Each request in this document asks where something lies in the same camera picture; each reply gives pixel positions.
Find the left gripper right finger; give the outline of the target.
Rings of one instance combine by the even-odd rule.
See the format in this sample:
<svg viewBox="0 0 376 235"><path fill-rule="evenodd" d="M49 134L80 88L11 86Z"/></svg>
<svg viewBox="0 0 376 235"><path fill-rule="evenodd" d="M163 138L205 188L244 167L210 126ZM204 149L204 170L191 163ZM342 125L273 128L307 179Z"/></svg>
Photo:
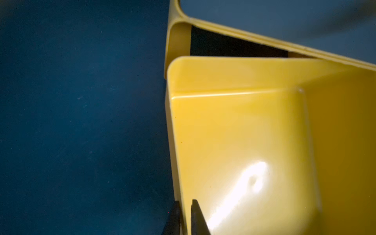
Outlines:
<svg viewBox="0 0 376 235"><path fill-rule="evenodd" d="M210 230L205 221L200 205L193 199L191 206L191 232L192 235L210 235Z"/></svg>

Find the yellow bottom drawer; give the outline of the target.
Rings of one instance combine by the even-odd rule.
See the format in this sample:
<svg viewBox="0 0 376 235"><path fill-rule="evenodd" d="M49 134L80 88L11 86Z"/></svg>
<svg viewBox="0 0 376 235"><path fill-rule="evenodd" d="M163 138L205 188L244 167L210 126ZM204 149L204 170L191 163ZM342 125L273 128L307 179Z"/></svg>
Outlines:
<svg viewBox="0 0 376 235"><path fill-rule="evenodd" d="M166 113L183 235L373 235L376 73L306 58L180 57Z"/></svg>

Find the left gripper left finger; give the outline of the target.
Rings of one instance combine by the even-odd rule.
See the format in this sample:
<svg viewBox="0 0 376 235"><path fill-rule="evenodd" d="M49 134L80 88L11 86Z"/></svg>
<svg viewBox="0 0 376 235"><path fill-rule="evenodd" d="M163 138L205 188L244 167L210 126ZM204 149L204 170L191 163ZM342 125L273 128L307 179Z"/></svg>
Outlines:
<svg viewBox="0 0 376 235"><path fill-rule="evenodd" d="M179 201L175 201L169 212L162 235L180 235L181 207Z"/></svg>

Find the yellow drawer cabinet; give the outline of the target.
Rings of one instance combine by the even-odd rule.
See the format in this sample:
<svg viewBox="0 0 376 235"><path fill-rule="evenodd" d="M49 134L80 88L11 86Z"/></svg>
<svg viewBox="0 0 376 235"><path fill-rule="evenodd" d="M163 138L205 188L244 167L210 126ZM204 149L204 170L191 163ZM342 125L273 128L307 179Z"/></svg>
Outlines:
<svg viewBox="0 0 376 235"><path fill-rule="evenodd" d="M313 56L362 69L372 71L376 70L376 65L372 63L189 17L181 10L179 1L170 1L165 48L164 76L166 76L167 69L174 59L181 56L189 56L191 54L192 26L245 41L259 43L289 52L295 52L297 54Z"/></svg>

